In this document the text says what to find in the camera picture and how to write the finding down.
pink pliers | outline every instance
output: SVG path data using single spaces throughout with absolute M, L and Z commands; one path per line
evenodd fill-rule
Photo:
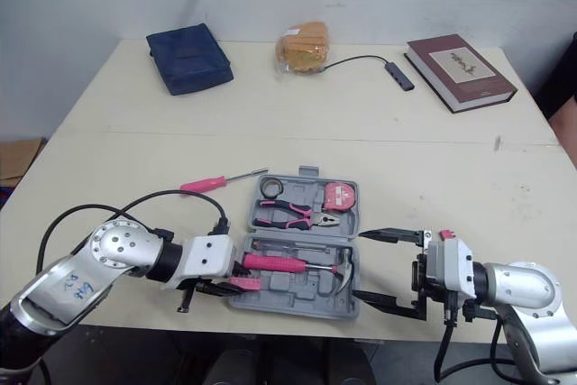
M 292 212 L 301 216 L 298 220 L 287 222 L 265 220 L 264 218 L 255 218 L 252 223 L 259 227 L 276 227 L 277 229 L 300 229 L 310 230 L 313 225 L 330 227 L 339 225 L 338 217 L 324 212 L 313 212 L 313 208 L 306 205 L 295 205 L 285 200 L 259 200 L 259 207 L 276 207 L 285 211 Z

hammer head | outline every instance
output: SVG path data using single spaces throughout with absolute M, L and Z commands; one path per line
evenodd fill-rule
M 336 290 L 336 293 L 338 294 L 347 284 L 349 284 L 349 281 L 353 276 L 353 262 L 351 261 L 350 248 L 343 248 L 343 261 L 341 264 L 337 265 L 336 274 L 339 274 L 342 278 L 341 284 Z

screwdriver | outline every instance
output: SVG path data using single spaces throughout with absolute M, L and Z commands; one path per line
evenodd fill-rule
M 194 182 L 189 182 L 188 184 L 182 184 L 180 189 L 184 191 L 192 191 L 193 193 L 206 193 L 207 191 L 212 191 L 220 187 L 225 187 L 226 184 L 232 180 L 244 179 L 250 176 L 261 175 L 262 173 L 268 172 L 269 169 L 258 169 L 253 170 L 249 173 L 244 173 L 243 175 L 233 176 L 231 178 L 225 178 L 224 176 L 219 176 L 218 178 L 207 178 L 202 180 L 196 180 Z

book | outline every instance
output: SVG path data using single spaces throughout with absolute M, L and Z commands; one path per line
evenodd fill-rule
M 453 113 L 506 103 L 517 92 L 457 34 L 410 41 L 406 56 Z

bread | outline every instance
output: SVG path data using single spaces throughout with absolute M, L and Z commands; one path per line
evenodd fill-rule
M 317 72 L 328 54 L 328 31 L 323 22 L 310 22 L 289 28 L 277 41 L 277 60 L 288 70 Z

